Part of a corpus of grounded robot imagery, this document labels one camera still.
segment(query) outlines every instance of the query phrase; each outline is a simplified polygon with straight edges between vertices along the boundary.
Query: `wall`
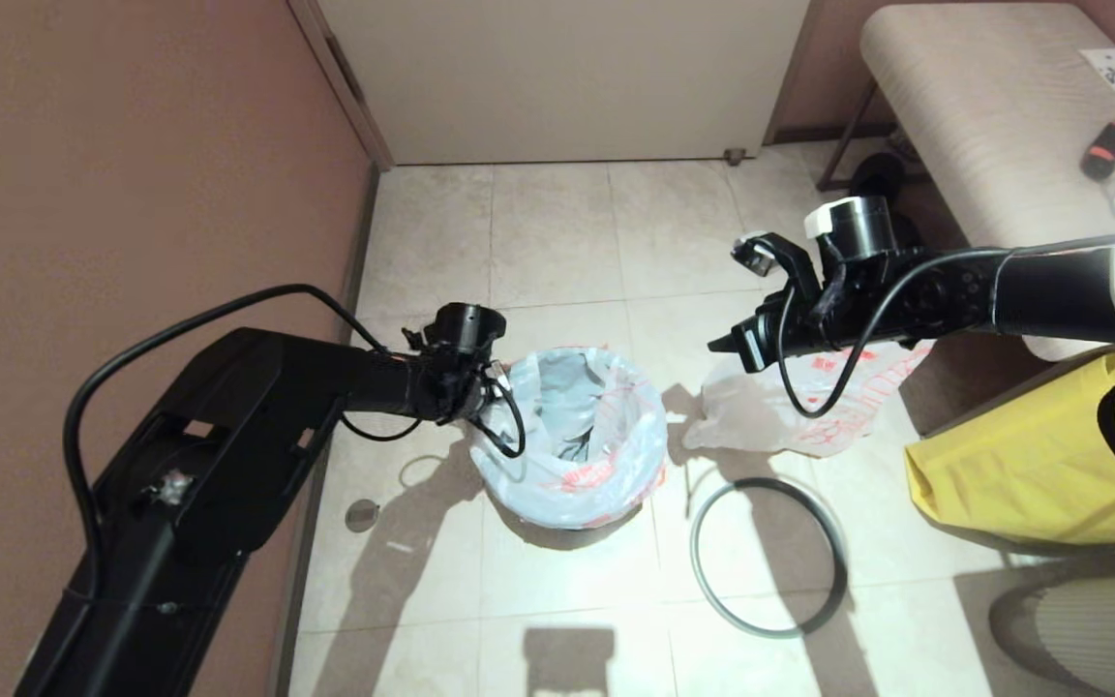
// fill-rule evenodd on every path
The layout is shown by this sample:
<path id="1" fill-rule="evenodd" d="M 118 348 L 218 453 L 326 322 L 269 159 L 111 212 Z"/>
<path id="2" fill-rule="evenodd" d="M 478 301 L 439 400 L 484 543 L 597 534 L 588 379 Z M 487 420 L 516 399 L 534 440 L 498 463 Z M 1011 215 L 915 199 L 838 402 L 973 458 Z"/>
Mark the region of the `wall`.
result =
<path id="1" fill-rule="evenodd" d="M 844 127 L 870 77 L 859 54 L 863 22 L 885 4 L 914 1 L 923 0 L 811 0 L 808 40 L 792 58 L 791 80 L 772 130 Z M 1074 4 L 1115 40 L 1115 0 L 1075 0 Z M 884 99 L 876 98 L 864 123 L 892 118 Z"/>
<path id="2" fill-rule="evenodd" d="M 275 282 L 341 290 L 368 162 L 282 0 L 0 0 L 0 694 L 79 559 L 59 424 L 116 349 Z M 112 380 L 90 476 L 239 323 L 334 336 L 275 301 Z M 249 565 L 196 694 L 264 694 L 295 515 Z"/>

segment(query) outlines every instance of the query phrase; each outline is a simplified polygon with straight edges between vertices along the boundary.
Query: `white door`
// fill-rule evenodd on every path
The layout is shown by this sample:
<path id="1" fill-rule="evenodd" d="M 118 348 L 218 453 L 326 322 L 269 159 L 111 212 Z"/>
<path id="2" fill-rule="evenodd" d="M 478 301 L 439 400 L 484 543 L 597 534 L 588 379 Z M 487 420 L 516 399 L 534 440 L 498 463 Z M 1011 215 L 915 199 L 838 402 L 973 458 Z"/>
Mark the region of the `white door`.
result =
<path id="1" fill-rule="evenodd" d="M 395 159 L 755 155 L 808 0 L 319 0 Z"/>

